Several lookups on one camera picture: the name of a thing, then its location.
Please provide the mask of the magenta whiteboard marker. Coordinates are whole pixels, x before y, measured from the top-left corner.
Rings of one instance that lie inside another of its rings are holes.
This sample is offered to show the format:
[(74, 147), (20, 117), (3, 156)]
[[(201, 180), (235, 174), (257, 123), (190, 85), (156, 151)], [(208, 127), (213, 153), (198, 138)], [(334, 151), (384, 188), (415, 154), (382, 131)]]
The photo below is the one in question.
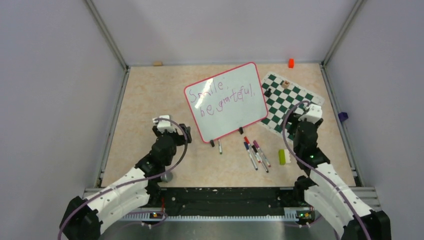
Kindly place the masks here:
[(269, 160), (267, 159), (265, 153), (263, 152), (263, 150), (261, 149), (261, 147), (259, 146), (258, 142), (256, 140), (253, 141), (254, 146), (256, 147), (256, 149), (258, 150), (262, 161), (270, 168), (271, 164), (269, 162)]

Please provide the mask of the pink framed whiteboard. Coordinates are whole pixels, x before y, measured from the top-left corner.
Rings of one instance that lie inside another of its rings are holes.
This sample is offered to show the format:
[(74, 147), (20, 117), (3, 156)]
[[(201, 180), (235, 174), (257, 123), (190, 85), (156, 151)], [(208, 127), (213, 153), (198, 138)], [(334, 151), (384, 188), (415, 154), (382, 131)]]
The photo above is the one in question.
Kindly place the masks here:
[(258, 67), (254, 62), (189, 84), (183, 93), (204, 143), (236, 132), (268, 115)]

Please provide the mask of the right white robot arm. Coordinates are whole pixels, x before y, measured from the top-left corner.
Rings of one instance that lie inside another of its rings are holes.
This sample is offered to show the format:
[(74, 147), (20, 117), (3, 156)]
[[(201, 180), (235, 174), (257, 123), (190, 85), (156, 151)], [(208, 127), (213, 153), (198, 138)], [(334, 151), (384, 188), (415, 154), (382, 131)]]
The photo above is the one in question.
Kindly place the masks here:
[(383, 210), (374, 210), (341, 179), (328, 157), (318, 147), (318, 124), (286, 117), (290, 123), (283, 139), (293, 137), (288, 151), (306, 173), (295, 182), (293, 200), (314, 207), (331, 225), (339, 240), (390, 240), (391, 221)]

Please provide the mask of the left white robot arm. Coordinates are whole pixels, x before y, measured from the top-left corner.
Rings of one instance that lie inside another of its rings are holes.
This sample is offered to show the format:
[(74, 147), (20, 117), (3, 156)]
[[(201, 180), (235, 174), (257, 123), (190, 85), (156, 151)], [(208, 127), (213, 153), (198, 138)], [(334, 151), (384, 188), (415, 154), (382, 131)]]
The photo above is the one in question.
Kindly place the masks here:
[(177, 161), (180, 164), (192, 136), (191, 128), (183, 123), (165, 118), (153, 122), (156, 140), (148, 154), (114, 183), (86, 198), (74, 197), (59, 224), (57, 239), (65, 236), (69, 240), (97, 240), (132, 210), (145, 205), (154, 207), (160, 202), (159, 183), (171, 181), (177, 147), (184, 147)]

